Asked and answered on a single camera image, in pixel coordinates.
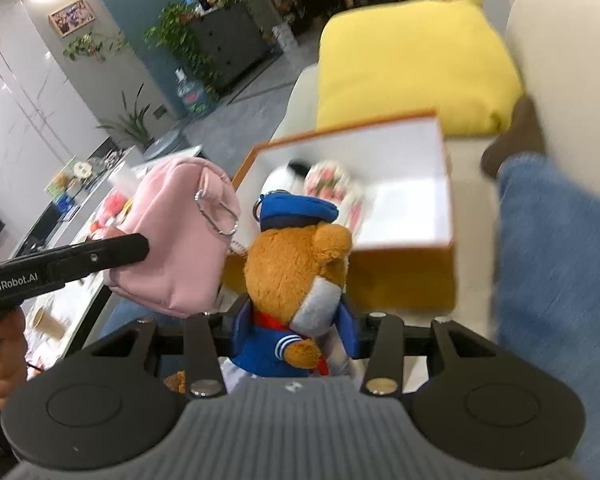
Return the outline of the person's left hand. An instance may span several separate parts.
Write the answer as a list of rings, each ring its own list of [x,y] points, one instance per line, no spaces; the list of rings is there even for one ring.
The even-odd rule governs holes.
[[[8,397],[27,380],[26,319],[20,307],[10,310],[0,321],[0,411]]]

